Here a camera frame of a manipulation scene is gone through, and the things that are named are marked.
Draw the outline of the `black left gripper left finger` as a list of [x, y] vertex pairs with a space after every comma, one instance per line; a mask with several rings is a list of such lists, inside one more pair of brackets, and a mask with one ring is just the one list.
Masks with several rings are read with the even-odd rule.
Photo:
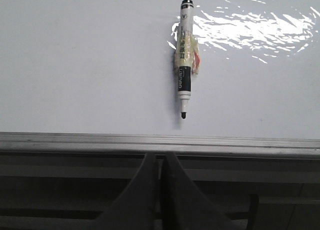
[[153, 230], [159, 185], [155, 154], [144, 155], [138, 171], [113, 203], [87, 230]]

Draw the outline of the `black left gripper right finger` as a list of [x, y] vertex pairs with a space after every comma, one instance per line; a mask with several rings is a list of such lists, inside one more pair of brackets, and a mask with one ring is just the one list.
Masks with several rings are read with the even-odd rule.
[[186, 174], [175, 153], [161, 168], [160, 205], [166, 230], [244, 230], [246, 212], [231, 195], [205, 194]]

